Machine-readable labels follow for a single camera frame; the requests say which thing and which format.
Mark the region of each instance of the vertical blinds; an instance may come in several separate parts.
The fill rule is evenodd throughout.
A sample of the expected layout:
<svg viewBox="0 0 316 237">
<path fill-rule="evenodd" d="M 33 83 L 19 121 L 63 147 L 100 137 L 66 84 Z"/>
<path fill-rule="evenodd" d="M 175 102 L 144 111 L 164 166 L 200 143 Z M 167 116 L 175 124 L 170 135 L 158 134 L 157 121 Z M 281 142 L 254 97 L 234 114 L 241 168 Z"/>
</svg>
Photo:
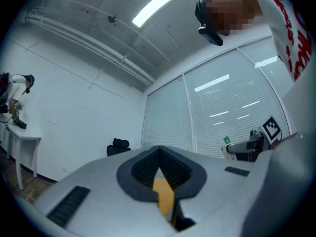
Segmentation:
<svg viewBox="0 0 316 237">
<path fill-rule="evenodd" d="M 247 140 L 271 115 L 289 134 L 282 107 L 264 76 L 234 50 L 185 74 L 197 153 L 222 158 L 223 138 Z"/>
<path fill-rule="evenodd" d="M 242 46 L 240 49 L 261 68 L 282 99 L 294 83 L 284 63 L 277 57 L 272 37 Z M 294 133 L 296 132 L 294 121 L 286 108 L 285 111 Z"/>
<path fill-rule="evenodd" d="M 154 145 L 192 150 L 190 117 L 182 77 L 147 98 L 142 147 Z"/>
</svg>

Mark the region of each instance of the table leg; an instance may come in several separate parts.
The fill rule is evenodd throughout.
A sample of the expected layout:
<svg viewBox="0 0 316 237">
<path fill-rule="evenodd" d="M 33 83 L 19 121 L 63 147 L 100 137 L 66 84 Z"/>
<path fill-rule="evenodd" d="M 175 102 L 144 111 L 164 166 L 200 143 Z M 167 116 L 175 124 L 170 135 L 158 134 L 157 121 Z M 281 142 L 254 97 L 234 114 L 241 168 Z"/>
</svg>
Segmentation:
<svg viewBox="0 0 316 237">
<path fill-rule="evenodd" d="M 14 139 L 14 151 L 15 151 L 15 167 L 16 167 L 16 176 L 18 178 L 19 188 L 24 189 L 21 175 L 21 140 L 19 138 Z"/>
<path fill-rule="evenodd" d="M 33 155 L 33 175 L 34 177 L 38 176 L 38 150 L 39 150 L 39 142 L 40 140 L 36 141 L 36 147 Z"/>
</svg>

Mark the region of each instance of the black cap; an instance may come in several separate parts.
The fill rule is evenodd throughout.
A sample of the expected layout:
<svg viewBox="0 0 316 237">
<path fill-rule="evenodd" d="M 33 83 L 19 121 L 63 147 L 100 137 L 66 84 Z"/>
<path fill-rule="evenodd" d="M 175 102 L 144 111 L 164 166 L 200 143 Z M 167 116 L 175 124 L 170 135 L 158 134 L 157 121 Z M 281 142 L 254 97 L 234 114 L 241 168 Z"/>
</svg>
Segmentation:
<svg viewBox="0 0 316 237">
<path fill-rule="evenodd" d="M 202 27 L 206 27 L 208 31 L 215 34 L 215 27 L 212 25 L 211 17 L 206 15 L 206 0 L 199 0 L 196 5 L 195 15 Z"/>
<path fill-rule="evenodd" d="M 30 88 L 34 85 L 34 82 L 35 82 L 35 78 L 33 75 L 29 75 L 30 79 L 31 79 L 31 85 L 30 85 Z"/>
</svg>

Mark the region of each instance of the window blinds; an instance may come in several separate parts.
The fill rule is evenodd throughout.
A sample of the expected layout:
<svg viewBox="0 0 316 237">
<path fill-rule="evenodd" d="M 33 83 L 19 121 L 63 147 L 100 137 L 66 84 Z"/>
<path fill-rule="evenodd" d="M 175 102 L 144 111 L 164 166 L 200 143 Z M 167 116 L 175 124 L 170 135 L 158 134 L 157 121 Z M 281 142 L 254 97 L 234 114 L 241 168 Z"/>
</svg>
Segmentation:
<svg viewBox="0 0 316 237">
<path fill-rule="evenodd" d="M 284 63 L 277 57 L 272 37 L 245 45 L 240 49 L 248 55 L 257 66 L 260 66 L 262 72 L 269 78 L 276 92 L 282 99 L 294 83 Z M 294 133 L 296 132 L 294 121 L 287 109 L 286 112 L 289 117 L 292 133 Z"/>
<path fill-rule="evenodd" d="M 142 147 L 154 145 L 192 150 L 190 116 L 182 77 L 147 98 Z"/>
<path fill-rule="evenodd" d="M 264 76 L 237 50 L 185 74 L 197 153 L 222 158 L 223 138 L 247 140 L 273 115 L 283 135 L 289 130 L 281 105 Z"/>
</svg>

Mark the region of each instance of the wooden floor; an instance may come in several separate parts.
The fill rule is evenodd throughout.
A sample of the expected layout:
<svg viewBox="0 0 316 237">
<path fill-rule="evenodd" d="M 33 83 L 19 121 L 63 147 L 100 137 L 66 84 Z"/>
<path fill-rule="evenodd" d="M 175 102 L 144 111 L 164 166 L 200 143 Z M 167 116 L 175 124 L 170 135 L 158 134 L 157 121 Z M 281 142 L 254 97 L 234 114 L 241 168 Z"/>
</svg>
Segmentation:
<svg viewBox="0 0 316 237">
<path fill-rule="evenodd" d="M 52 184 L 40 179 L 35 178 L 31 173 L 21 169 L 24 190 L 19 189 L 18 179 L 16 177 L 15 163 L 8 160 L 3 152 L 0 151 L 0 171 L 4 177 L 9 191 L 14 196 L 25 199 L 33 203 L 39 195 Z"/>
</svg>

